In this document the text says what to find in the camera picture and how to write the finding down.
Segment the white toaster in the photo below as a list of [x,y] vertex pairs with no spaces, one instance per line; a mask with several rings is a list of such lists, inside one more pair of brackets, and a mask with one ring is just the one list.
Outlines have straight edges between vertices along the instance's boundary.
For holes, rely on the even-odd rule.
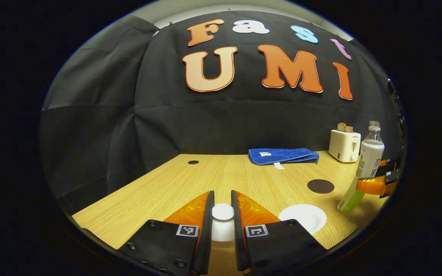
[[330,131],[328,153],[341,163],[355,163],[359,160],[361,134],[338,130]]

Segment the dark brown round coaster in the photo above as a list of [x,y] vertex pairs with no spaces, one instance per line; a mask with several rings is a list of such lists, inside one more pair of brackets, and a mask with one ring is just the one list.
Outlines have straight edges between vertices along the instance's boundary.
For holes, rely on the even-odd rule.
[[307,187],[314,193],[328,194],[334,191],[335,186],[332,182],[324,179],[314,179],[307,183]]

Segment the blue folded towel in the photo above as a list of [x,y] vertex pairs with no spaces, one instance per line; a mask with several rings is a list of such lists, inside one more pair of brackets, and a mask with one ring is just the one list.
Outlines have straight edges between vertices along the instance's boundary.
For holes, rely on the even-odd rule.
[[320,155],[306,148],[256,148],[248,150],[249,160],[258,166],[274,165],[282,168],[281,164],[314,163],[317,164]]

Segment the white teacup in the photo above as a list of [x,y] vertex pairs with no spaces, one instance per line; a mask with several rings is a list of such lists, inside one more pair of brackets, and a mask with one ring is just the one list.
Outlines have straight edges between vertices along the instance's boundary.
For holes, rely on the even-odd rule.
[[297,204],[283,209],[278,218],[280,220],[295,219],[306,231],[314,235],[327,222],[326,213],[319,207],[309,204]]

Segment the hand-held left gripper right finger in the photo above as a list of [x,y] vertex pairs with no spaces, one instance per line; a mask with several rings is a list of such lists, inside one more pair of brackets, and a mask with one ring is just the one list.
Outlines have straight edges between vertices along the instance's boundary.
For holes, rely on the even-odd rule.
[[261,204],[231,191],[238,271],[245,275],[298,275],[327,254],[295,219],[280,220]]

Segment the clear water bottle green label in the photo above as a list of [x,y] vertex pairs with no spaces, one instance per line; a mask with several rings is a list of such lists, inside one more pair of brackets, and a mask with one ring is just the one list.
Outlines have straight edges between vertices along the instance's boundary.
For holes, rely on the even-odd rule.
[[364,197],[364,193],[357,190],[358,179],[367,179],[375,177],[385,145],[380,135],[380,124],[378,121],[369,122],[369,134],[361,142],[361,153],[358,161],[358,167],[351,185],[345,196],[337,206],[338,211],[343,213],[351,212],[356,208]]

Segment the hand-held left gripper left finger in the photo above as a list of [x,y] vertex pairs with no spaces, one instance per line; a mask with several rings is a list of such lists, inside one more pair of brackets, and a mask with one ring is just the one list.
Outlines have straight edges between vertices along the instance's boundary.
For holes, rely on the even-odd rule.
[[207,275],[214,196],[205,192],[164,220],[149,219],[119,251],[159,276]]

